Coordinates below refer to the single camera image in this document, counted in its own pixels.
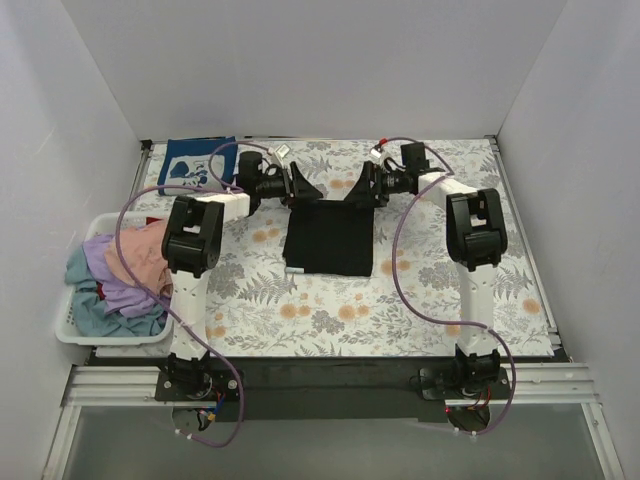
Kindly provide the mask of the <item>black t shirt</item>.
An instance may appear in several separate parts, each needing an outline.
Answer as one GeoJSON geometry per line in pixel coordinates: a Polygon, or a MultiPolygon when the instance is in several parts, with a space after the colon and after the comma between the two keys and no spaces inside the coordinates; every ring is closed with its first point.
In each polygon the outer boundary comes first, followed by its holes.
{"type": "Polygon", "coordinates": [[[294,207],[283,247],[286,268],[304,274],[369,277],[374,209],[344,201],[294,207]]]}

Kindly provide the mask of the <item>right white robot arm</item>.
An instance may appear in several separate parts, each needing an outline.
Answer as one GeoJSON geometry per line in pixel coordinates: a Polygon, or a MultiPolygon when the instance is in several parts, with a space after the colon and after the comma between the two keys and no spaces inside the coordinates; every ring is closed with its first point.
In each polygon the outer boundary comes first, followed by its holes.
{"type": "Polygon", "coordinates": [[[360,177],[346,196],[357,206],[384,206],[393,194],[425,199],[445,214],[446,247],[459,278],[461,313],[451,364],[430,373],[424,386],[464,397],[488,393],[500,376],[506,347],[494,329],[494,290],[499,264],[508,247],[501,198],[494,189],[477,189],[454,177],[447,162],[433,168],[437,152],[423,142],[399,138],[401,159],[386,151],[387,140],[371,149],[360,177]]]}

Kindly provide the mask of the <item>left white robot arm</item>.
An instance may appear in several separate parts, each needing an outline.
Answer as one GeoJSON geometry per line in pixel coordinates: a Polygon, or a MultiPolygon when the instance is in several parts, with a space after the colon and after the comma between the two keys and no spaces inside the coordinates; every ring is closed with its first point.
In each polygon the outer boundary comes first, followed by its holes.
{"type": "Polygon", "coordinates": [[[162,241],[173,286],[169,316],[174,323],[163,371],[172,388],[193,400],[210,398],[216,387],[206,339],[206,297],[221,254],[223,227],[255,213],[264,199],[278,198],[293,206],[323,197],[296,164],[285,166],[275,154],[265,167],[256,151],[239,155],[234,185],[239,193],[177,197],[162,241]]]}

